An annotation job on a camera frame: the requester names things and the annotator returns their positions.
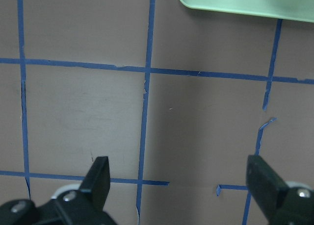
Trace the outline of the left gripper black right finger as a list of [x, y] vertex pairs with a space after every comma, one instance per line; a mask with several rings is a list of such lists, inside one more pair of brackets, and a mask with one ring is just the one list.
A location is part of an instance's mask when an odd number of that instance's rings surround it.
[[246, 186], [267, 220], [282, 206], [289, 186], [259, 155], [249, 155]]

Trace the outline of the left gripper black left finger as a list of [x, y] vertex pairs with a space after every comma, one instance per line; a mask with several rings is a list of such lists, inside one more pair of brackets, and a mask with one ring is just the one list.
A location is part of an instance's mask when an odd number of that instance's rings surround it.
[[103, 210], [110, 190], [110, 169], [107, 156], [98, 156], [95, 159], [78, 190], [97, 210]]

